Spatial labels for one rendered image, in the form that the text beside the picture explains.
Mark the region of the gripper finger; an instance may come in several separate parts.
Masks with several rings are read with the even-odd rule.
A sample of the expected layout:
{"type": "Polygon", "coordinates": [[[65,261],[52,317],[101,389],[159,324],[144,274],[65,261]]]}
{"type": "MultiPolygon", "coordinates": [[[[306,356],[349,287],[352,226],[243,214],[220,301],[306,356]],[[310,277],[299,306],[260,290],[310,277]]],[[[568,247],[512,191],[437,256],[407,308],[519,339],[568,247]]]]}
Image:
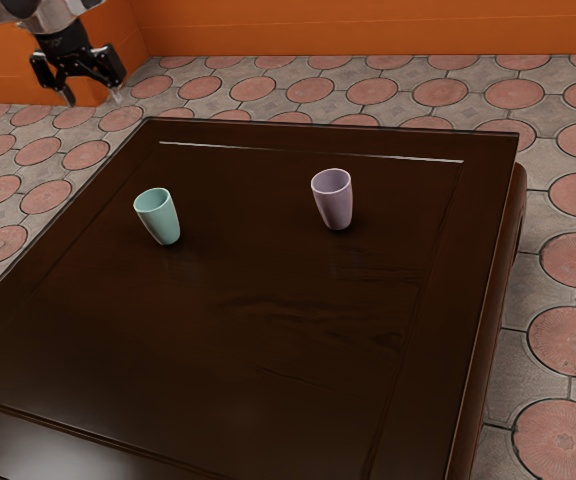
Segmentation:
{"type": "Polygon", "coordinates": [[[29,58],[37,81],[43,88],[54,90],[60,94],[68,106],[75,105],[75,96],[66,84],[65,76],[61,71],[52,72],[47,57],[41,51],[34,51],[29,58]]]}
{"type": "Polygon", "coordinates": [[[115,102],[120,102],[122,100],[120,90],[127,71],[118,53],[110,43],[100,48],[93,48],[91,52],[94,60],[93,71],[97,74],[98,81],[107,87],[115,102]]]}

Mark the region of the teal cup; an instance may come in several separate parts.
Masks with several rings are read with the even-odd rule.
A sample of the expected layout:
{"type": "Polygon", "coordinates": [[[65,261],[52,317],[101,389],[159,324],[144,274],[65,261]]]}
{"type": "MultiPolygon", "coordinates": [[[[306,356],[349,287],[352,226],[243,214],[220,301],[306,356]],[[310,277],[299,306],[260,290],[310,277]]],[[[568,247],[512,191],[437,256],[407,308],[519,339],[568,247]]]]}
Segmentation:
{"type": "Polygon", "coordinates": [[[140,193],[133,201],[133,209],[157,243],[167,246],[179,240],[179,219],[167,189],[151,188],[140,193]]]}

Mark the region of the purple cup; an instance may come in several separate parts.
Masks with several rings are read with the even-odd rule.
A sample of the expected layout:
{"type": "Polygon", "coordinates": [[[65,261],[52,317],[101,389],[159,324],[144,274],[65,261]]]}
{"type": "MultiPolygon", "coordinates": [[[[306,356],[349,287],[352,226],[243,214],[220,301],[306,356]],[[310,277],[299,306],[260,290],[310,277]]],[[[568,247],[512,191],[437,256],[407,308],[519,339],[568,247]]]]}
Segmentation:
{"type": "Polygon", "coordinates": [[[322,170],[311,179],[313,197],[324,224],[331,230],[350,226],[353,190],[350,174],[340,168],[322,170]]]}

